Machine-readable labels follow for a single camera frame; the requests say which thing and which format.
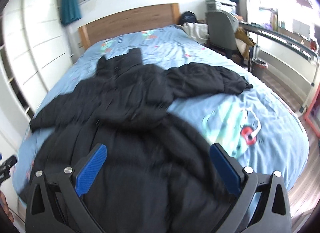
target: desk item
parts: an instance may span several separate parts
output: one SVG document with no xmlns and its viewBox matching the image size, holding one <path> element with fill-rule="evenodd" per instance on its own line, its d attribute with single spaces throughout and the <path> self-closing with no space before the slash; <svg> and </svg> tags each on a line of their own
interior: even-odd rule
<svg viewBox="0 0 320 233">
<path fill-rule="evenodd" d="M 236 14 L 237 4 L 230 0 L 206 0 L 205 2 L 208 12 L 223 10 L 227 13 Z"/>
<path fill-rule="evenodd" d="M 310 49 L 316 53 L 318 53 L 318 51 L 319 51 L 319 44 L 316 41 L 314 41 L 313 39 L 310 40 Z"/>
<path fill-rule="evenodd" d="M 251 73 L 259 80 L 262 80 L 264 71 L 268 69 L 268 64 L 260 58 L 252 58 L 252 70 Z"/>
<path fill-rule="evenodd" d="M 297 21 L 293 19 L 292 32 L 295 32 L 297 34 L 300 34 L 306 37 L 307 40 L 310 39 L 310 26 L 301 21 Z"/>
</svg>

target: bed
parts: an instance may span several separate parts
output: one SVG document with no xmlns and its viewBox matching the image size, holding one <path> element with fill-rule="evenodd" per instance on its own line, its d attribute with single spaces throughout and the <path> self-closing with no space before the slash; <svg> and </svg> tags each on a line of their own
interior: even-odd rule
<svg viewBox="0 0 320 233">
<path fill-rule="evenodd" d="M 306 132 L 291 109 L 251 73 L 232 60 L 189 38 L 175 23 L 178 4 L 161 4 L 120 12 L 79 28 L 85 53 L 49 91 L 37 113 L 60 94 L 73 91 L 77 83 L 92 77 L 102 55 L 107 59 L 130 48 L 142 51 L 144 64 L 168 69 L 190 62 L 224 66 L 251 83 L 254 88 L 239 96 L 217 94 L 173 102 L 168 111 L 194 126 L 209 143 L 219 142 L 239 163 L 255 172 L 281 171 L 290 190 L 307 162 Z M 12 176 L 20 193 L 28 182 L 33 160 L 53 129 L 26 135 L 19 149 L 19 161 Z M 255 196 L 250 214 L 258 202 Z"/>
</svg>

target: red object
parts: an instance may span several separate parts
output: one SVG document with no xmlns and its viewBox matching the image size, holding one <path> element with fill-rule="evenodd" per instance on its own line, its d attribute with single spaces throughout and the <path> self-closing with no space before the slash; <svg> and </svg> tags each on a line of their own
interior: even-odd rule
<svg viewBox="0 0 320 233">
<path fill-rule="evenodd" d="M 257 137 L 252 137 L 251 134 L 253 132 L 252 127 L 244 126 L 241 130 L 241 136 L 245 139 L 247 145 L 254 145 L 257 142 Z"/>
<path fill-rule="evenodd" d="M 310 40 L 310 49 L 316 53 L 319 50 L 319 44 L 316 41 L 314 41 L 313 39 Z"/>
<path fill-rule="evenodd" d="M 319 100 L 320 100 L 319 92 L 320 92 L 320 85 L 318 86 L 317 92 L 311 102 L 311 105 L 309 106 L 307 112 L 304 115 L 304 119 L 311 126 L 312 130 L 315 132 L 318 138 L 320 138 L 320 130 L 310 119 L 310 113 L 315 107 L 317 107 L 317 105 L 319 105 Z"/>
</svg>

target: black puffer jacket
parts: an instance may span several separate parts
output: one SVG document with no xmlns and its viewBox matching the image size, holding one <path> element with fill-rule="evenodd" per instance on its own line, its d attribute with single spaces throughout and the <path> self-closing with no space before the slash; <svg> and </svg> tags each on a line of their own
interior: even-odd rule
<svg viewBox="0 0 320 233">
<path fill-rule="evenodd" d="M 142 65 L 139 49 L 97 64 L 96 76 L 50 102 L 30 123 L 55 127 L 33 171 L 73 166 L 93 146 L 108 156 L 84 202 L 106 232 L 211 232 L 231 197 L 209 158 L 209 145 L 168 114 L 176 98 L 240 94 L 252 85 L 224 67 Z M 28 197 L 28 187 L 21 194 Z M 71 227 L 77 229 L 72 218 Z"/>
</svg>

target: black jacket sleeve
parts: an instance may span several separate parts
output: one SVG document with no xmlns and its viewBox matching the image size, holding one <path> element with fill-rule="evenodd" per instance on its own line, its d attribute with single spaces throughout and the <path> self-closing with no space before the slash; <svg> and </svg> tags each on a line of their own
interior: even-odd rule
<svg viewBox="0 0 320 233">
<path fill-rule="evenodd" d="M 201 94 L 241 94 L 253 88 L 244 77 L 221 66 L 189 63 L 179 68 L 166 70 L 168 84 L 175 98 L 186 98 Z"/>
<path fill-rule="evenodd" d="M 101 83 L 98 78 L 80 81 L 70 94 L 59 95 L 30 121 L 30 128 L 62 127 L 70 123 L 85 123 L 100 106 Z"/>
</svg>

